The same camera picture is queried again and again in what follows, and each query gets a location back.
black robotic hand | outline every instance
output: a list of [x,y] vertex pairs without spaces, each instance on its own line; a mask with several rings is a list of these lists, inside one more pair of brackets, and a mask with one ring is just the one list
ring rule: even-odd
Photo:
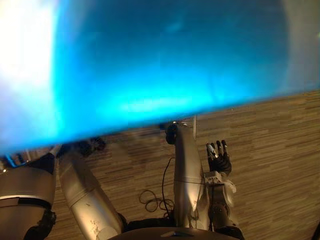
[[217,171],[219,173],[225,173],[227,176],[231,173],[232,166],[230,158],[227,152],[227,143],[225,140],[216,141],[216,147],[214,143],[206,144],[206,151],[208,155],[208,163],[210,172]]

floor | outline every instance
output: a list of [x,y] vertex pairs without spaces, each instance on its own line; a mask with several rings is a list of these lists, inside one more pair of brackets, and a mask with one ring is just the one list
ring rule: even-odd
[[[87,159],[102,189],[127,220],[149,213],[139,194],[161,196],[164,168],[174,148],[155,126],[105,136],[107,147]],[[226,139],[237,192],[234,211],[246,240],[310,240],[320,220],[320,92],[283,97],[197,116],[196,143],[204,170],[205,144]],[[173,199],[174,160],[164,194]],[[82,240],[59,180],[48,240]]]

black cable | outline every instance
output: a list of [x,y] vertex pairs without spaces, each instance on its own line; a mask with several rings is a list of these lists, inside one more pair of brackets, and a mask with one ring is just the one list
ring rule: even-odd
[[212,224],[213,224],[213,210],[212,210],[212,206],[213,206],[213,202],[214,202],[214,183],[212,183],[212,187],[211,187],[211,202],[210,202],[210,223],[209,223],[209,231],[213,232],[213,228],[212,228]]
[[166,165],[166,167],[165,167],[165,169],[164,169],[163,177],[162,177],[162,187],[161,187],[161,188],[162,188],[162,198],[163,198],[163,200],[164,200],[163,203],[164,203],[164,207],[165,207],[165,210],[166,210],[166,214],[168,215],[168,218],[171,219],[171,220],[173,220],[173,219],[172,219],[171,215],[169,214],[169,210],[168,210],[168,207],[167,207],[167,203],[166,203],[166,201],[165,201],[164,183],[165,183],[166,171],[167,171],[167,169],[168,169],[168,167],[169,167],[169,164],[170,164],[170,162],[171,162],[172,159],[175,159],[175,157],[171,157],[171,158],[169,159],[168,164]]
[[[172,159],[174,159],[175,157],[172,157],[169,159],[168,161],[168,164],[164,170],[164,173],[163,173],[163,177],[162,177],[162,186],[161,186],[161,189],[162,189],[162,198],[159,198],[156,196],[156,194],[151,191],[151,190],[144,190],[143,192],[140,193],[139,195],[139,202],[141,204],[144,204],[144,208],[147,212],[149,213],[153,213],[155,212],[158,208],[160,208],[161,210],[165,210],[166,213],[163,215],[164,218],[169,218],[171,219],[171,212],[173,211],[173,209],[175,208],[175,203],[174,201],[172,201],[171,199],[167,199],[165,198],[165,194],[164,194],[164,182],[165,182],[165,175],[166,175],[166,171],[169,167],[169,164],[171,162]],[[142,196],[143,194],[145,193],[151,193],[153,195],[153,198],[150,199],[150,200],[142,200]],[[151,203],[155,203],[155,207],[150,209],[149,204]]]
[[[150,200],[142,200],[142,196],[145,193],[151,193],[153,195],[153,198]],[[160,208],[161,210],[166,210],[163,206],[161,206],[161,204],[164,204],[164,202],[166,202],[166,204],[167,204],[167,206],[169,206],[170,210],[172,210],[175,206],[174,202],[171,199],[165,199],[165,201],[164,201],[162,198],[157,197],[156,194],[151,190],[144,190],[143,192],[141,192],[139,195],[139,202],[141,204],[145,205],[144,208],[149,213],[155,212],[158,208]],[[154,208],[148,207],[149,204],[151,204],[151,203],[156,204]]]

blue light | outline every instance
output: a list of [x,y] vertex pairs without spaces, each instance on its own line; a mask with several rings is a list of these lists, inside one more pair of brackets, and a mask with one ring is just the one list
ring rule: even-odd
[[295,3],[1,2],[0,153],[319,87],[317,6]]

silver robot leg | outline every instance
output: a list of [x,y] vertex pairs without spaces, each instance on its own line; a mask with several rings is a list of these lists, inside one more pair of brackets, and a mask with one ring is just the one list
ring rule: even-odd
[[87,240],[106,240],[123,231],[123,223],[84,158],[68,152],[59,158],[59,177],[67,204]]
[[176,226],[208,230],[209,197],[193,133],[184,124],[174,123],[167,128],[166,139],[175,145],[173,191]]

